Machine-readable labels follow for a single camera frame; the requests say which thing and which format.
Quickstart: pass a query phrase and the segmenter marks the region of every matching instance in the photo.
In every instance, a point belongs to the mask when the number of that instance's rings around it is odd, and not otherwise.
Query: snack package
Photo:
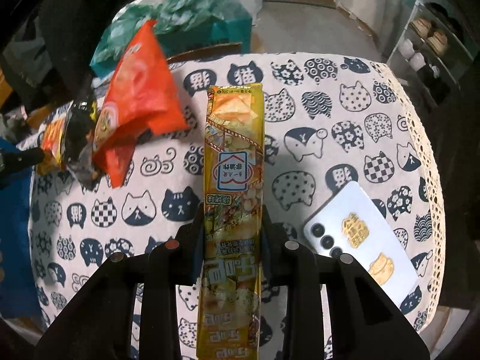
[[[258,359],[263,198],[261,84],[208,90],[205,254],[197,357]]]
[[[119,187],[138,137],[187,130],[177,87],[152,32],[154,20],[138,30],[113,74],[94,134],[94,162]]]
[[[100,177],[92,160],[93,138],[98,118],[97,101],[74,100],[59,108],[40,133],[40,147],[49,155],[37,166],[44,175],[53,169],[68,169],[87,189]]]

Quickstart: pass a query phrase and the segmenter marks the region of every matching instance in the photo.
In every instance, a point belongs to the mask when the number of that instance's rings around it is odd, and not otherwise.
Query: brand logo on package
[[[246,151],[218,153],[218,163],[213,168],[219,191],[246,191],[254,169],[248,163]]]

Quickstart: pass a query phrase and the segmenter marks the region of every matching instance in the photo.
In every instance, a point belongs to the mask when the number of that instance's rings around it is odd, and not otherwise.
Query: table
[[[193,219],[203,194],[206,88],[261,82],[264,203],[271,218],[282,223],[291,238],[303,242],[300,228],[305,219],[347,181],[358,181],[417,271],[417,285],[401,310],[418,332],[425,328],[435,314],[442,285],[443,198],[423,126],[389,68],[358,58],[300,52],[230,55],[170,68],[191,130],[138,146],[123,187],[113,190],[104,178],[90,192],[68,173],[35,176],[29,232],[46,324],[114,251],[130,256],[149,252]],[[36,140],[31,137],[23,146]],[[296,202],[288,198],[288,191],[273,193],[275,179],[297,171],[313,179],[313,194],[308,191]],[[198,293],[198,285],[177,291],[181,349],[187,359],[195,358]],[[286,288],[263,282],[262,359],[279,358],[286,296]],[[133,354],[138,348],[141,298],[139,286]],[[329,357],[328,316],[325,324]]]

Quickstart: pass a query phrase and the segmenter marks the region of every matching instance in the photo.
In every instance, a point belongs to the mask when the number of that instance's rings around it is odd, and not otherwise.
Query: white shoe
[[[410,39],[405,39],[398,45],[398,50],[407,60],[414,56],[415,50],[413,49],[413,43]]]
[[[420,52],[417,52],[413,57],[411,57],[409,63],[415,71],[419,71],[426,65],[425,58]]]

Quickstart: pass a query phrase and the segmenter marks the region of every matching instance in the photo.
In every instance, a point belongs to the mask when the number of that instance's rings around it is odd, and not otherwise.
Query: round joint pin
[[[167,249],[177,249],[180,243],[176,239],[169,239],[164,245]]]
[[[285,247],[291,251],[295,251],[299,248],[299,243],[293,240],[285,242]]]
[[[125,255],[121,251],[116,251],[110,256],[110,260],[114,263],[118,263],[123,260],[123,257],[125,257]]]
[[[340,261],[342,261],[345,264],[352,264],[353,257],[348,253],[342,253],[340,254]]]

